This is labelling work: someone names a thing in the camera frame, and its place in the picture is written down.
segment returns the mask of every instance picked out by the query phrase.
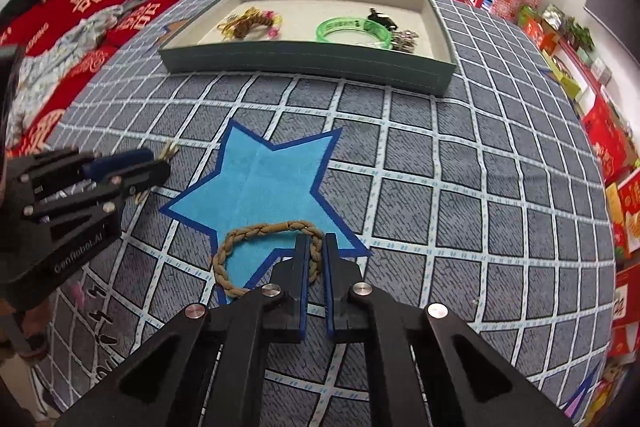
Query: snack bag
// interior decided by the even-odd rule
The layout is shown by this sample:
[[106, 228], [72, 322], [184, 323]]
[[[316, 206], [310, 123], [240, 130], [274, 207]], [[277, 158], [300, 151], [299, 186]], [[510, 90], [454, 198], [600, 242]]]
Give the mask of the snack bag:
[[609, 216], [613, 223], [613, 237], [616, 245], [616, 260], [627, 261], [631, 259], [629, 245], [626, 239], [625, 213], [622, 210], [622, 203], [618, 194], [618, 186], [610, 184], [606, 190], [607, 204], [609, 205]]

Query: green bangle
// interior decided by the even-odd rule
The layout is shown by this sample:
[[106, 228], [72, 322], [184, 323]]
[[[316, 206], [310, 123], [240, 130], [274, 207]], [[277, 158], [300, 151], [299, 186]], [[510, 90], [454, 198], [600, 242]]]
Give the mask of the green bangle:
[[326, 36], [333, 32], [342, 30], [356, 30], [373, 35], [378, 42], [356, 44], [356, 46], [367, 46], [369, 48], [381, 48], [383, 50], [391, 49], [391, 32], [382, 24], [369, 19], [357, 19], [352, 17], [335, 17], [325, 20], [316, 28], [316, 41], [331, 42]]

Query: grid tablecloth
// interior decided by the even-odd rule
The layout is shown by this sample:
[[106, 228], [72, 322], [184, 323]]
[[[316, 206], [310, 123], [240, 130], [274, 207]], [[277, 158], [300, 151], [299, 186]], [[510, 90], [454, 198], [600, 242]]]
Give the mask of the grid tablecloth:
[[[212, 171], [230, 118], [277, 143], [343, 127], [320, 191], [372, 249], [358, 259], [365, 279], [412, 305], [446, 303], [565, 403], [606, 355], [613, 247], [596, 160], [526, 36], [435, 0], [459, 61], [443, 98], [343, 78], [167, 74], [158, 37], [210, 1], [181, 1], [124, 46], [49, 138], [103, 153], [181, 147], [166, 185], [128, 204], [121, 240], [74, 277], [84, 310], [68, 285], [57, 292], [37, 371], [60, 406], [186, 304], [217, 305], [209, 238], [158, 208]], [[261, 425], [368, 425], [362, 346], [326, 340], [321, 286], [310, 291], [305, 344], [270, 349]]]

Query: blue star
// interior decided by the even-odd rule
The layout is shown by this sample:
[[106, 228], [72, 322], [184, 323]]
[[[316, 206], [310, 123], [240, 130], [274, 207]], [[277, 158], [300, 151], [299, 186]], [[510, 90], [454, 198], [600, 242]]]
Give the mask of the blue star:
[[[214, 171], [161, 212], [209, 235], [212, 253], [231, 229], [305, 219], [335, 233], [341, 256], [369, 255], [318, 191], [340, 131], [275, 145], [230, 120]], [[291, 255], [282, 250], [292, 250], [294, 244], [294, 232], [240, 243], [226, 261], [229, 278], [238, 286], [254, 287], [277, 257]]]

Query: gray tray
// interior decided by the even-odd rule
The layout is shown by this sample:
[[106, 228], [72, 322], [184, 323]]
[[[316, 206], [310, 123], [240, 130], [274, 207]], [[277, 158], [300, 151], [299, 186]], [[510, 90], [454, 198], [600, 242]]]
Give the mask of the gray tray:
[[[284, 19], [274, 41], [222, 41], [216, 25], [248, 6], [274, 9]], [[415, 54], [353, 44], [316, 42], [322, 20], [366, 17], [369, 8], [390, 15], [401, 29], [420, 35]], [[432, 0], [214, 0], [159, 49], [171, 73], [187, 71], [272, 71], [346, 76], [441, 95], [455, 70], [452, 42]]]

